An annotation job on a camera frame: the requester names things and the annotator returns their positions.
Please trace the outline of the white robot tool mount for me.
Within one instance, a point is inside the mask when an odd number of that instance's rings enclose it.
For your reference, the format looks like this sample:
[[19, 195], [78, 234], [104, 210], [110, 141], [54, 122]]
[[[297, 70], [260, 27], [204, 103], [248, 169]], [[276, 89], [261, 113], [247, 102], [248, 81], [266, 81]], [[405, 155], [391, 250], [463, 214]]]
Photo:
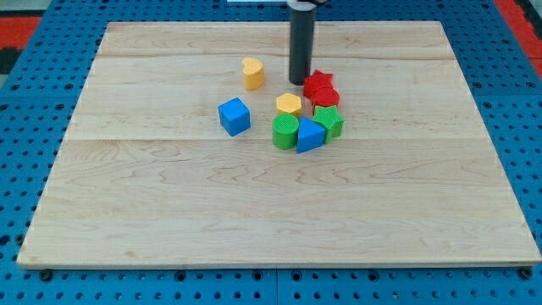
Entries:
[[289, 8], [294, 10], [313, 10], [325, 5], [328, 0], [286, 0]]

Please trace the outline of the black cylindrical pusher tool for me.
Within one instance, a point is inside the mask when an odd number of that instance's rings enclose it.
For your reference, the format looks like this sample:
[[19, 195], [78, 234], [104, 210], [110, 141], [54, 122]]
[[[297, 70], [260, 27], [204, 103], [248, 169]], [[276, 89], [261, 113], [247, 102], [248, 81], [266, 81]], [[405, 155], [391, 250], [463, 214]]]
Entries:
[[290, 10], [289, 81], [301, 86], [311, 72], [316, 8]]

